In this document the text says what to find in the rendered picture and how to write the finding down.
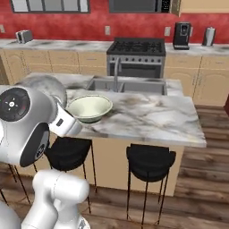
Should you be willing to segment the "silver paper towel holder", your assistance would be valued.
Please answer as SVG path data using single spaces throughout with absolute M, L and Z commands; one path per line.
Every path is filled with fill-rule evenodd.
M 214 43 L 215 35 L 216 35 L 216 29 L 213 27 L 207 27 L 204 33 L 202 45 L 205 47 L 211 47 Z

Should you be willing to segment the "grey sink tap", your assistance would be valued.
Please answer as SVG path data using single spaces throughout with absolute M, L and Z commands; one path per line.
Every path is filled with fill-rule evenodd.
M 122 71 L 121 58 L 117 57 L 114 63 L 114 92 L 118 91 L 118 72 Z

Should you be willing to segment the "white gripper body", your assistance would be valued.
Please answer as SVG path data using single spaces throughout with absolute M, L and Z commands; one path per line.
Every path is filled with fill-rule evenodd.
M 67 122 L 65 135 L 70 137 L 78 135 L 82 130 L 82 124 L 71 113 L 69 113 L 68 111 L 65 112 L 66 112 L 65 121 Z

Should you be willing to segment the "beige base cupboard run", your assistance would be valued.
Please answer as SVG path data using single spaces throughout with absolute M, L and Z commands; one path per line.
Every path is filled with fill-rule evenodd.
M 10 84 L 31 72 L 106 75 L 105 52 L 3 49 L 0 55 Z
M 164 77 L 180 80 L 195 105 L 223 106 L 229 95 L 229 55 L 167 55 Z

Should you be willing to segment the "black bar stool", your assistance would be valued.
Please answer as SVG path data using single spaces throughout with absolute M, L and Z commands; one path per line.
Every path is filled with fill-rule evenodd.
M 50 166 L 59 171 L 71 171 L 85 165 L 86 157 L 93 153 L 92 140 L 70 137 L 57 137 L 45 155 Z
M 34 200 L 32 179 L 37 171 L 35 165 L 20 168 L 0 163 L 0 200 L 7 205 L 31 205 Z
M 131 144 L 126 148 L 126 157 L 128 160 L 128 182 L 127 182 L 127 203 L 130 203 L 131 175 L 146 183 L 144 202 L 147 202 L 148 185 L 154 182 L 161 182 L 157 203 L 160 205 L 157 224 L 160 223 L 162 210 L 165 201 L 165 191 L 168 181 L 170 168 L 174 165 L 176 152 L 168 147 Z M 146 204 L 143 204 L 143 210 L 146 210 Z

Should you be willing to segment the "window with dark frame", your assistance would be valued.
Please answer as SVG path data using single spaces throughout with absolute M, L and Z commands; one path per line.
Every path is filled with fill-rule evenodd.
M 88 13 L 89 0 L 10 0 L 15 13 Z

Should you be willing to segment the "steel sink basin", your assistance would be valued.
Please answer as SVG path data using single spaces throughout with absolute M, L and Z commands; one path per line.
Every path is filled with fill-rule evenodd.
M 115 80 L 113 77 L 95 76 L 89 82 L 86 90 L 113 91 Z M 166 96 L 167 88 L 163 79 L 119 77 L 117 80 L 119 93 L 140 93 L 148 95 Z

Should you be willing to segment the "silver toaster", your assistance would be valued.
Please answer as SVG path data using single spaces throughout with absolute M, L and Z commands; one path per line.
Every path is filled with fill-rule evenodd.
M 32 32 L 30 30 L 20 30 L 17 31 L 15 35 L 19 44 L 26 44 L 33 39 Z

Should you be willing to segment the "beige wall cupboard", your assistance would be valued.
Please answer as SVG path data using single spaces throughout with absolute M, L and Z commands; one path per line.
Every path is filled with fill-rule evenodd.
M 170 13 L 229 13 L 229 0 L 171 0 Z

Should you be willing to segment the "dark microwave oven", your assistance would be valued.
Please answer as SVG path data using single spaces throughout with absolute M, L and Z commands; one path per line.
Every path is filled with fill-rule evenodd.
M 168 13 L 171 0 L 108 0 L 110 13 Z

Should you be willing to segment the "beige kitchen island base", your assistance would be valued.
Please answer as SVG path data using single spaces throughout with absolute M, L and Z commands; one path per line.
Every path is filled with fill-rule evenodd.
M 93 184 L 94 180 L 97 180 L 98 187 L 127 190 L 128 161 L 126 147 L 131 143 L 140 144 L 140 141 L 93 138 L 93 150 L 86 157 L 85 168 L 80 166 L 75 170 L 71 170 L 70 174 L 74 174 L 80 178 L 87 176 L 90 184 Z M 172 151 L 176 152 L 176 159 L 170 169 L 165 191 L 166 196 L 173 197 L 184 146 L 172 146 L 171 144 L 160 141 L 143 142 L 143 145 L 169 147 Z

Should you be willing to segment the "black coffee machine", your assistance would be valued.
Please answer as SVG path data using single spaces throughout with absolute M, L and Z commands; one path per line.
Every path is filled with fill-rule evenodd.
M 187 21 L 177 22 L 174 26 L 173 47 L 175 50 L 189 50 L 191 24 Z

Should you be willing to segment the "black and steel range oven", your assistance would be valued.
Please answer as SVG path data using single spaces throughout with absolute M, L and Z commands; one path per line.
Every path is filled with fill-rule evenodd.
M 106 51 L 107 74 L 115 73 L 115 61 L 121 59 L 119 76 L 160 79 L 165 66 L 163 38 L 115 38 Z

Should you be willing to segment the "grey mottled bowl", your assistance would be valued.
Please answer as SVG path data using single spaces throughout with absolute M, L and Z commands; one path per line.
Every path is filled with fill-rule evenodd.
M 40 90 L 45 94 L 55 96 L 63 107 L 67 105 L 67 93 L 64 85 L 55 77 L 50 75 L 29 76 L 17 82 L 17 85 Z

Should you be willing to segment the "dark red object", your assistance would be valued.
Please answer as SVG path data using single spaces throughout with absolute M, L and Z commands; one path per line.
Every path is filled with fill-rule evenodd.
M 228 94 L 227 100 L 226 100 L 225 105 L 224 105 L 224 110 L 229 117 L 229 94 Z

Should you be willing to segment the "pale green bowl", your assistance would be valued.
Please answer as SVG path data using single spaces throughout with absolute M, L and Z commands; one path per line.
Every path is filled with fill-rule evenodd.
M 101 95 L 85 95 L 75 98 L 66 108 L 82 123 L 98 122 L 113 108 L 113 102 Z

